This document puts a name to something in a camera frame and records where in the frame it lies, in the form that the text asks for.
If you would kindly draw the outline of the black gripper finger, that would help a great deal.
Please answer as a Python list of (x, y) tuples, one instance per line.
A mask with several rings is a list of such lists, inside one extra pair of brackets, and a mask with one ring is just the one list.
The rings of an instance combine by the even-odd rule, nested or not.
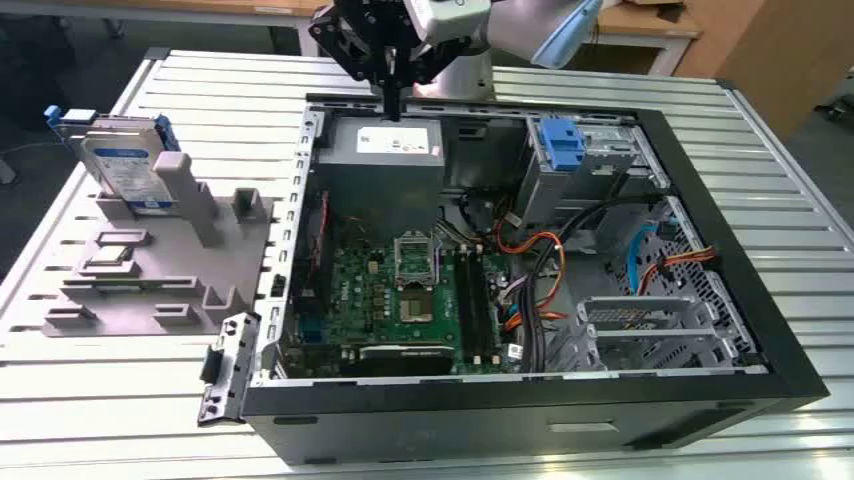
[(316, 12), (308, 33), (320, 49), (356, 81), (367, 81), (382, 97), (384, 115), (394, 120), (394, 78), (386, 50), (374, 52), (337, 12)]
[(395, 47), (394, 62), (394, 120), (400, 120), (403, 111), (402, 98), (404, 90), (415, 84), (426, 85), (451, 62), (460, 56), (468, 47), (467, 38), (455, 38), (440, 42), (438, 45), (427, 45), (427, 49), (418, 53), (419, 43), (410, 42)]

